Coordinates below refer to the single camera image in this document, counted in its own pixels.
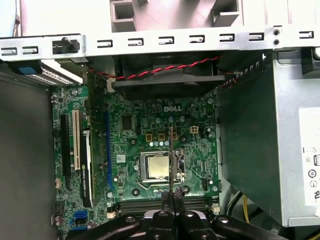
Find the power supply label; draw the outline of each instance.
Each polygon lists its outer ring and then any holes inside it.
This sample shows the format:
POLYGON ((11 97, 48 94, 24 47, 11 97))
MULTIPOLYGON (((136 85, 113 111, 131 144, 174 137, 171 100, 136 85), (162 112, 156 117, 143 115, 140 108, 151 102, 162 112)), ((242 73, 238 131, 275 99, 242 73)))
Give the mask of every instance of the power supply label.
POLYGON ((320 107, 299 108, 304 199, 320 206, 320 107))

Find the capacitor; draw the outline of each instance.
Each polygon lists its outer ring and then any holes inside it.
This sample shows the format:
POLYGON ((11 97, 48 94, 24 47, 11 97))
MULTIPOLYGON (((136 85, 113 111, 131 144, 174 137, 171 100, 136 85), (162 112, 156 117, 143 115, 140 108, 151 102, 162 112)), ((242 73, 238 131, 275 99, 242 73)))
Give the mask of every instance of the capacitor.
POLYGON ((95 224, 95 223, 90 220, 90 221, 88 222, 87 228, 88 228, 88 229, 92 229, 92 227, 93 227, 94 224, 95 224))
POLYGON ((206 180, 207 180, 208 184, 210 184, 210 185, 214 184, 214 181, 212 181, 211 178, 207 178, 206 180))

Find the screw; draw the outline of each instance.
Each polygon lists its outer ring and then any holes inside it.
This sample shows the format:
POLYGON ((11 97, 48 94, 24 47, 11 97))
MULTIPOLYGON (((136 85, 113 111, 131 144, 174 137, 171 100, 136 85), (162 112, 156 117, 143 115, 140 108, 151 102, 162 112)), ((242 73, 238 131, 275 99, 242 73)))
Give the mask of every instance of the screw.
POLYGON ((192 211, 186 211, 184 214, 185 214, 188 218, 191 218, 191 217, 194 215, 192 211))
POLYGON ((165 211, 161 211, 161 212, 159 212, 159 216, 166 217, 166 216, 168 216, 168 214, 165 211))
POLYGON ((75 95, 77 95, 77 94, 78 94, 78 91, 77 91, 77 90, 75 90, 75 89, 73 89, 73 90, 72 90, 72 92, 71 92, 71 94, 72 94, 73 96, 75 96, 75 95))
POLYGON ((224 216, 219 217, 218 220, 220 222, 222 222, 223 224, 227 224, 229 222, 228 218, 226 218, 224 216))
POLYGON ((133 222, 135 222, 136 220, 135 220, 132 216, 128 216, 128 217, 125 219, 125 221, 126 221, 127 223, 133 223, 133 222))

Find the black pcie slot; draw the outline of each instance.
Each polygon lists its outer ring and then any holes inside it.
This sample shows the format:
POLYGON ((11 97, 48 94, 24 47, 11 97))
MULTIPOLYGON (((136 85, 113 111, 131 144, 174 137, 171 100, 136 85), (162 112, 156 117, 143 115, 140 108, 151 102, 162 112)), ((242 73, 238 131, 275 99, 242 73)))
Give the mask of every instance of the black pcie slot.
POLYGON ((61 147, 62 147, 62 174, 65 177, 65 187, 70 189, 71 177, 71 156, 70 156, 70 132, 69 132, 69 115, 60 115, 61 124, 61 147))

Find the pcie slot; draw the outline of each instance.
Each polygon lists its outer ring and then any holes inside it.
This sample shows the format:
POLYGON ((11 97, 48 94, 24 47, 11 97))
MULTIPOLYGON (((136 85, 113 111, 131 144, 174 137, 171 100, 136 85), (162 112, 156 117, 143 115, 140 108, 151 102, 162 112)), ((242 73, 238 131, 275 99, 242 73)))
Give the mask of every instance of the pcie slot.
POLYGON ((61 114, 61 148, 62 148, 62 174, 65 178, 65 187, 70 189, 71 177, 71 157, 70 157, 70 133, 69 133, 69 115, 61 114))
POLYGON ((80 170, 80 111, 72 110, 74 170, 80 170))

